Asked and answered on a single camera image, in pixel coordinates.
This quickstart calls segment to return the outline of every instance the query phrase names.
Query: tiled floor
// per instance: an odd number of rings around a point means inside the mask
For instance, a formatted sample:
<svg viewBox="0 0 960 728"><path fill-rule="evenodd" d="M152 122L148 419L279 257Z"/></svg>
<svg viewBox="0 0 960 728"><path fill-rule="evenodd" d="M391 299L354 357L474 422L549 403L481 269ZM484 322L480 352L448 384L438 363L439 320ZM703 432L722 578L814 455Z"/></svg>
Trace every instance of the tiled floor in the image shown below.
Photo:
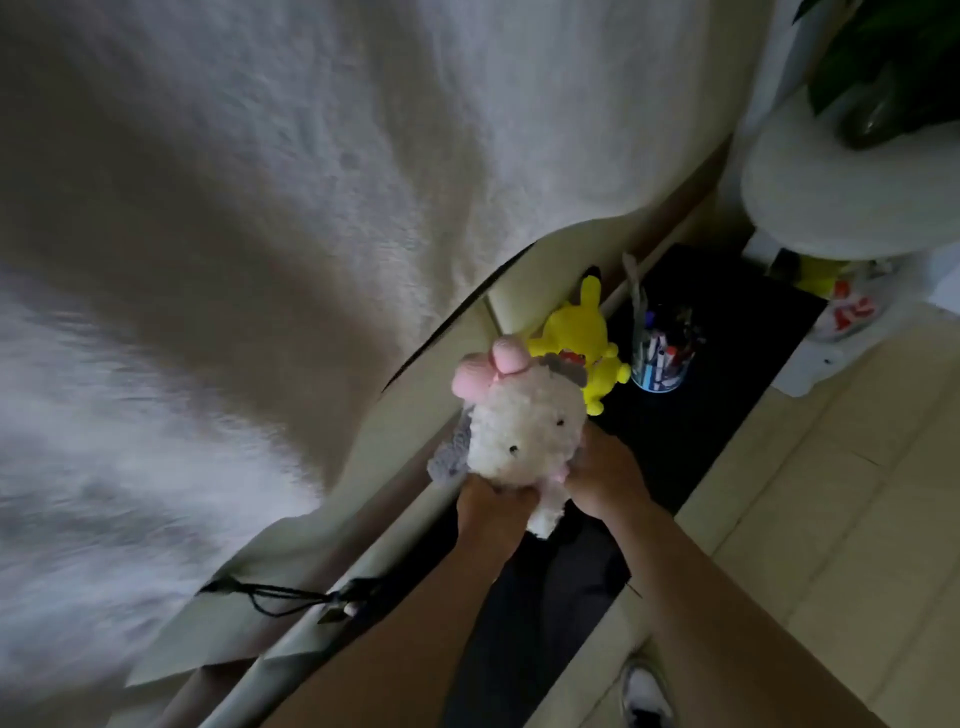
<svg viewBox="0 0 960 728"><path fill-rule="evenodd" d="M914 325L800 400L770 390L678 522L891 726L960 716L960 321ZM649 635L624 590L528 726L620 725Z"/></svg>

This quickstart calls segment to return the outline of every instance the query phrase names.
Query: shoe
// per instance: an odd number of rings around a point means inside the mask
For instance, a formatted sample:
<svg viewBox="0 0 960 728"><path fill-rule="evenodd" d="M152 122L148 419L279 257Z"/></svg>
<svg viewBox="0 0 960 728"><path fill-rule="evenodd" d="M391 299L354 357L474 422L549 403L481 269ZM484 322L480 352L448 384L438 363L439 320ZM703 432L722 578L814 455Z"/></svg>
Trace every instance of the shoe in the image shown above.
<svg viewBox="0 0 960 728"><path fill-rule="evenodd" d="M620 671L620 711L627 728L674 728L674 713L654 665L635 654Z"/></svg>

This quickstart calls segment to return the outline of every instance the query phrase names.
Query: yellow plush toy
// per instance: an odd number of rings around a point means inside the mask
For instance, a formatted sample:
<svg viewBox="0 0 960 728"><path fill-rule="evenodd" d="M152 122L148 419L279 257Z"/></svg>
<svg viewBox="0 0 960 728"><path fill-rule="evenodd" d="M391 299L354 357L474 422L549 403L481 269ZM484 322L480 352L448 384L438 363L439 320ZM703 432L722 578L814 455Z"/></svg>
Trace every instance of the yellow plush toy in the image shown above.
<svg viewBox="0 0 960 728"><path fill-rule="evenodd" d="M607 341L607 322L600 313L600 279L587 276L580 285L580 304L565 303L550 314L543 334L527 342L530 354L555 353L587 368L584 402L587 413L603 412L604 398L617 382L630 379L630 365L616 358L616 344Z"/></svg>

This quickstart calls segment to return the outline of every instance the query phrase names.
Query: plush toy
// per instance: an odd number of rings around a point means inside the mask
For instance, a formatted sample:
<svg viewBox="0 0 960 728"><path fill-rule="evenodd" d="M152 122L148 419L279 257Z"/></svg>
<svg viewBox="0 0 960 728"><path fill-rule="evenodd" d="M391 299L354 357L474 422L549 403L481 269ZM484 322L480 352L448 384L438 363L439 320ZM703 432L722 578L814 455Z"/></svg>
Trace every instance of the plush toy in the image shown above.
<svg viewBox="0 0 960 728"><path fill-rule="evenodd" d="M600 313L600 279L587 276L580 284L580 304L565 303L550 314L540 338L527 342L530 354L558 354L587 369L584 402L589 415L603 412L600 401L617 383L630 379L630 365L617 357L616 344L607 341L607 321Z"/></svg>
<svg viewBox="0 0 960 728"><path fill-rule="evenodd" d="M465 402L453 439L427 465L437 482L478 473L494 485L540 490L527 530L545 539L564 513L568 463L580 445L587 410L583 367L548 355L534 360L514 337L461 361L453 392Z"/></svg>

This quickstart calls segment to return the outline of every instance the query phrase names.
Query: white fluffy blanket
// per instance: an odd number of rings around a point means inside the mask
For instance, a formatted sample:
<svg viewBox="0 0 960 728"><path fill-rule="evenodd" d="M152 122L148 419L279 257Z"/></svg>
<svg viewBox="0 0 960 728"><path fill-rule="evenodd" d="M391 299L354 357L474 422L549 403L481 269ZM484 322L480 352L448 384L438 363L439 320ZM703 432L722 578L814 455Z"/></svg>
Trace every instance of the white fluffy blanket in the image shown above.
<svg viewBox="0 0 960 728"><path fill-rule="evenodd" d="M5 725L102 720L496 266L675 179L710 5L0 4Z"/></svg>

